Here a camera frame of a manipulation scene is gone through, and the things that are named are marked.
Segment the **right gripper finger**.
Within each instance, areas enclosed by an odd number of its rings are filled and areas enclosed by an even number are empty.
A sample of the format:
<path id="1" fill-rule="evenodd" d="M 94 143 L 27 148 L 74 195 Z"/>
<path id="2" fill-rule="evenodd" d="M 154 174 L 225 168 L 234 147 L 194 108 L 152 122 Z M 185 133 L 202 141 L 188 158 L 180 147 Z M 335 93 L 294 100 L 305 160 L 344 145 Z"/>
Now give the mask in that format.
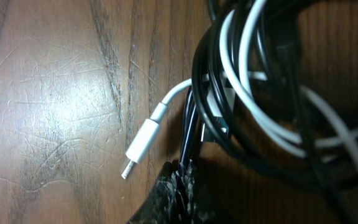
<path id="1" fill-rule="evenodd" d="M 228 223 L 197 163 L 164 163 L 152 190 L 128 223 Z"/>

